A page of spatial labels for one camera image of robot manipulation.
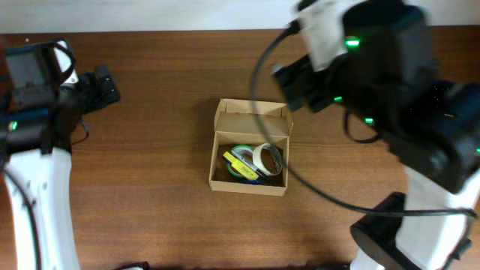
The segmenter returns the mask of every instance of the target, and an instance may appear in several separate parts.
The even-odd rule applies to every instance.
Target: cardboard box
[[[288,162],[290,134],[293,119],[284,103],[258,101],[257,108],[275,145],[281,149]],[[221,158],[233,146],[259,146],[267,143],[260,133],[249,100],[221,99],[214,118],[215,137],[211,152],[210,188],[213,191],[229,191],[246,194],[283,196],[288,186],[288,172],[284,169],[277,178],[272,178],[272,186],[242,184],[228,173],[226,162]]]

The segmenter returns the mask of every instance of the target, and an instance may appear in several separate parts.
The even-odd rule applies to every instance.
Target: tape roll
[[[270,172],[265,165],[263,165],[262,161],[262,150],[268,150],[270,152],[271,158],[273,158],[273,162],[275,165],[274,172]],[[262,173],[265,173],[267,176],[277,176],[282,172],[282,156],[278,151],[275,145],[271,145],[269,143],[264,143],[260,146],[257,146],[255,150],[253,150],[253,164],[257,166]]]
[[[240,155],[249,155],[253,158],[254,156],[254,148],[251,147],[251,146],[248,146],[248,145],[237,145],[235,146],[234,148],[232,148],[232,152],[237,152],[239,153]],[[241,175],[240,173],[237,173],[235,172],[233,169],[232,169],[232,166],[230,165],[230,163],[227,163],[226,164],[226,169],[228,170],[228,172],[235,178],[237,179],[244,179],[245,177],[243,175]]]

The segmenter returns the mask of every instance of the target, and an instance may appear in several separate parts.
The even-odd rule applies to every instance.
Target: box lid
[[[293,118],[285,103],[257,101],[256,106],[270,136],[290,136]],[[261,134],[252,115],[249,100],[220,99],[214,126],[215,131],[220,132]]]

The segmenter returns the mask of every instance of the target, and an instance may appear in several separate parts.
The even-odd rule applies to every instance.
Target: white wall
[[[408,1],[426,7],[434,25],[480,24],[480,0]],[[0,0],[0,33],[279,29],[297,2]]]

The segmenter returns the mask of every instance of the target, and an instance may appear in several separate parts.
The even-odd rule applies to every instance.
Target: wooden table
[[[480,81],[480,28],[435,28],[442,76]],[[248,99],[255,61],[279,31],[8,35],[11,46],[65,37],[80,73],[109,65],[120,103],[85,117],[88,141],[73,149],[70,207],[83,269],[153,266],[280,267],[351,261],[349,227],[360,214],[320,199],[294,178],[284,197],[209,190],[213,117],[219,98]],[[286,40],[268,64],[305,54]],[[259,96],[282,101],[268,75]],[[340,107],[294,114],[290,163],[325,191],[373,207],[406,177],[383,143],[358,145],[341,130]],[[354,124],[358,137],[368,136]],[[75,138],[83,135],[79,129]],[[480,242],[480,226],[472,239]],[[0,185],[0,269],[15,268],[11,207]],[[453,269],[478,269],[474,247]]]

